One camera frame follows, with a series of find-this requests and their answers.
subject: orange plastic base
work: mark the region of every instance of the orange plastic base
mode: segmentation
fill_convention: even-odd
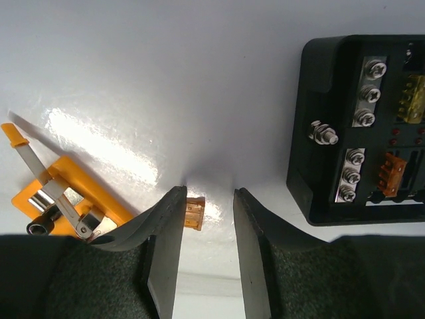
[[[117,224],[117,227],[127,223],[133,218],[133,215],[129,211],[103,190],[99,184],[87,175],[68,156],[62,156],[47,170],[53,178],[64,180],[69,184],[69,187],[83,196],[84,199],[75,206],[78,214],[81,215],[82,212],[87,212],[91,206],[95,205],[106,217]],[[31,219],[38,217],[40,211],[32,206],[28,202],[28,199],[40,188],[41,184],[39,181],[34,180],[12,199],[12,204]],[[71,224],[64,217],[55,221],[52,235],[71,235],[77,237]]]

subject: fuse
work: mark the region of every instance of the fuse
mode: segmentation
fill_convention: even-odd
[[[385,154],[385,164],[379,172],[378,188],[387,197],[396,197],[407,162],[390,153]]]
[[[406,123],[421,123],[425,111],[425,76],[411,74],[406,81],[398,117]]]
[[[187,198],[185,227],[200,231],[204,220],[204,210],[205,197]]]

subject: orange connector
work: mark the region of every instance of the orange connector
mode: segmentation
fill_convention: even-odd
[[[185,227],[200,231],[204,220],[204,210],[205,197],[188,198],[186,202]]]
[[[385,164],[379,172],[378,188],[387,197],[396,197],[407,162],[390,153],[385,154]]]

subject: orange plastic handle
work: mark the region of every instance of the orange plastic handle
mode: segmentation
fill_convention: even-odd
[[[18,129],[12,123],[2,124],[1,129],[11,141],[13,148],[29,144],[29,141],[19,133]]]

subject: yellow fuse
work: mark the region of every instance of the yellow fuse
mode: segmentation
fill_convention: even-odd
[[[406,123],[418,124],[422,121],[424,111],[425,76],[411,74],[402,91],[398,117],[402,118]]]
[[[200,231],[204,220],[204,210],[205,197],[188,198],[186,202],[185,227]]]

